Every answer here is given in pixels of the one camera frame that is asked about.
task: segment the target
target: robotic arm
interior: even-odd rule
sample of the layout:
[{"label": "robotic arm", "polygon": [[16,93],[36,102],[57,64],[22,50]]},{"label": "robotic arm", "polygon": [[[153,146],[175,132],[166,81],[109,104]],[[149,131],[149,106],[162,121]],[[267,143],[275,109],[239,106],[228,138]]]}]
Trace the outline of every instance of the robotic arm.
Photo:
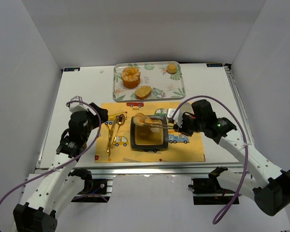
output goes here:
[{"label": "robotic arm", "polygon": [[[172,118],[175,109],[169,109],[168,118]],[[245,162],[246,144],[236,126],[227,118],[217,118],[207,100],[193,104],[185,103],[174,115],[171,123],[174,129],[186,136],[194,132],[203,132],[218,145],[228,150],[242,165]],[[274,216],[290,203],[290,170],[285,172],[271,163],[252,145],[249,150],[247,170],[255,180],[245,178],[240,194],[256,202],[267,215]],[[235,191],[240,182],[240,175],[227,168],[218,167],[209,174],[209,179],[217,188]]]},{"label": "robotic arm", "polygon": [[[108,120],[107,110],[94,103],[90,106],[99,113],[102,123]],[[72,112],[69,128],[61,136],[50,169],[72,160],[84,151],[91,131],[99,126],[98,116],[81,103],[71,103],[69,109]],[[73,197],[79,192],[90,193],[93,185],[91,172],[81,168],[70,172],[76,164],[77,160],[74,160],[59,170],[55,168],[53,173],[44,177],[24,205],[15,207],[13,215],[19,232],[55,231],[57,218]]]}]

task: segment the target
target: food item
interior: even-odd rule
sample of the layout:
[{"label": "food item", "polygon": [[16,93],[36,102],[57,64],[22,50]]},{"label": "food item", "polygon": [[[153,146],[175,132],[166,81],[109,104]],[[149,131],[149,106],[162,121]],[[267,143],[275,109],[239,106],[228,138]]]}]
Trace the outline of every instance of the food item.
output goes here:
[{"label": "food item", "polygon": [[135,91],[135,96],[138,99],[146,99],[149,97],[152,90],[150,86],[142,86]]},{"label": "food item", "polygon": [[[133,123],[135,125],[139,126],[139,127],[143,127],[144,126],[144,123],[151,123],[151,124],[153,124],[154,121],[148,115],[143,115],[142,113],[137,113],[133,117]],[[152,132],[159,132],[160,131],[160,128],[150,127],[150,130]]]},{"label": "food item", "polygon": [[177,67],[174,64],[169,64],[166,71],[168,71],[169,74],[174,74],[177,71]]},{"label": "food item", "polygon": [[[162,120],[153,119],[154,123],[162,124]],[[163,129],[150,127],[135,127],[135,144],[136,145],[162,145]]]},{"label": "food item", "polygon": [[125,87],[127,88],[135,88],[139,85],[141,81],[141,73],[136,67],[126,67],[122,71],[121,79]]}]

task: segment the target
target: black label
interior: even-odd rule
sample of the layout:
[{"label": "black label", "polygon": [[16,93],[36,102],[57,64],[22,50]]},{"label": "black label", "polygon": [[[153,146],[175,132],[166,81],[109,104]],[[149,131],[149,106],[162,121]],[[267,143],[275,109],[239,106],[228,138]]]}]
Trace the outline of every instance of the black label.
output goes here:
[{"label": "black label", "polygon": [[223,64],[221,63],[213,63],[213,64],[206,64],[207,67],[223,67]]},{"label": "black label", "polygon": [[74,71],[80,71],[81,68],[64,68],[64,72],[74,72]]}]

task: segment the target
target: gray wall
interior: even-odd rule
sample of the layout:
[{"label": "gray wall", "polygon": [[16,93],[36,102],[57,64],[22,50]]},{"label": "gray wall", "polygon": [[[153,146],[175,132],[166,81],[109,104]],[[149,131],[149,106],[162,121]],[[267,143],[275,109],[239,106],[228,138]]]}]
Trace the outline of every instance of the gray wall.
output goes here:
[{"label": "gray wall", "polygon": [[290,0],[266,1],[232,69],[257,148],[290,169]]},{"label": "gray wall", "polygon": [[[34,171],[60,70],[21,0],[0,1],[0,198]],[[0,209],[11,229],[21,190]]]},{"label": "gray wall", "polygon": [[265,0],[22,0],[57,64],[232,63]]}]

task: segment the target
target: purple cable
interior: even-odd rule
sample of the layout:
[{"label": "purple cable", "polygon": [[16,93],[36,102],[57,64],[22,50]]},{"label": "purple cable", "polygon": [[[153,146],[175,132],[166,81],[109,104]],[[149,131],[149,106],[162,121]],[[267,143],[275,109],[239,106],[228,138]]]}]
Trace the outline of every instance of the purple cable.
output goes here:
[{"label": "purple cable", "polygon": [[84,198],[84,197],[90,197],[90,196],[101,197],[105,202],[108,202],[108,200],[105,197],[103,197],[100,194],[96,194],[96,193],[90,193],[90,194],[82,195],[82,196],[79,196],[79,197],[74,197],[73,200],[78,200],[78,199],[81,199],[81,198]]},{"label": "purple cable", "polygon": [[[68,165],[68,164],[70,164],[70,163],[72,163],[73,161],[75,161],[75,160],[78,160],[85,152],[87,152],[91,147],[92,147],[92,145],[96,142],[96,140],[97,140],[97,138],[98,138],[98,136],[99,136],[99,134],[100,134],[100,131],[101,131],[101,126],[102,126],[102,121],[101,121],[101,118],[100,118],[100,115],[98,114],[98,112],[91,106],[91,105],[89,105],[88,103],[86,103],[86,102],[83,102],[83,101],[69,101],[69,102],[67,102],[67,105],[69,105],[69,104],[71,104],[71,103],[74,103],[74,102],[78,102],[78,103],[82,103],[82,104],[84,104],[84,105],[86,105],[86,106],[88,106],[90,109],[92,109],[96,114],[97,114],[97,116],[98,116],[98,119],[99,119],[99,129],[98,129],[98,132],[97,132],[97,135],[96,135],[96,137],[94,138],[94,140],[91,142],[91,144],[83,151],[83,152],[81,152],[78,156],[76,156],[75,158],[73,158],[72,160],[70,160],[70,161],[68,161],[68,162],[66,162],[66,163],[64,163],[64,164],[62,164],[62,165],[60,165],[60,166],[58,166],[58,167],[56,167],[56,169],[60,169],[60,168],[62,168],[62,167],[64,167],[64,166],[66,166],[66,165]],[[1,198],[1,200],[0,200],[0,205],[2,204],[2,202],[5,200],[5,198],[7,198],[12,192],[14,192],[15,190],[17,190],[17,189],[19,189],[20,187],[22,187],[22,186],[24,186],[24,185],[26,185],[26,184],[28,184],[28,183],[30,183],[30,182],[32,182],[32,181],[34,181],[34,180],[36,180],[36,179],[39,179],[39,178],[41,178],[41,177],[43,177],[43,176],[46,176],[46,175],[48,175],[48,174],[51,174],[51,173],[53,173],[55,170],[54,169],[52,169],[52,170],[49,170],[49,171],[47,171],[46,173],[43,173],[43,174],[41,174],[41,175],[39,175],[39,176],[36,176],[36,177],[34,177],[34,178],[32,178],[32,179],[30,179],[30,180],[27,180],[27,181],[25,181],[24,183],[22,183],[22,184],[20,184],[20,185],[18,185],[18,186],[16,186],[15,188],[13,188],[12,190],[10,190],[10,191],[8,191],[2,198]]]},{"label": "purple cable", "polygon": [[[171,119],[174,118],[175,114],[177,113],[177,111],[179,110],[179,108],[185,104],[186,102],[192,100],[192,99],[195,99],[195,98],[209,98],[211,100],[214,100],[216,102],[218,102],[220,105],[223,106],[223,108],[225,108],[229,114],[233,117],[233,119],[236,121],[238,127],[240,128],[240,131],[243,135],[243,141],[244,143],[246,144],[247,143],[247,139],[246,139],[246,136],[245,136],[245,133],[244,133],[244,129],[243,127],[241,126],[240,122],[237,120],[237,118],[235,117],[235,115],[231,112],[231,110],[225,105],[223,104],[221,101],[217,100],[216,98],[213,98],[213,97],[210,97],[210,96],[206,96],[206,95],[199,95],[199,96],[195,96],[195,97],[192,97],[192,98],[189,98],[185,101],[183,101],[182,103],[180,103],[180,105],[178,106],[178,108],[175,110],[173,116]],[[245,146],[245,162],[244,162],[244,170],[243,170],[243,174],[242,174],[242,177],[241,177],[241,180],[240,180],[240,183],[238,184],[238,187],[234,193],[234,196],[232,197],[232,199],[229,201],[229,203],[227,203],[217,214],[216,216],[214,217],[213,219],[213,224],[216,225],[218,222],[220,222],[220,220],[225,216],[225,214],[228,212],[228,210],[231,208],[232,204],[234,203],[235,199],[237,197],[240,196],[239,192],[240,192],[240,189],[243,185],[243,182],[244,182],[244,179],[245,179],[245,176],[247,174],[247,166],[248,166],[248,147]]]}]

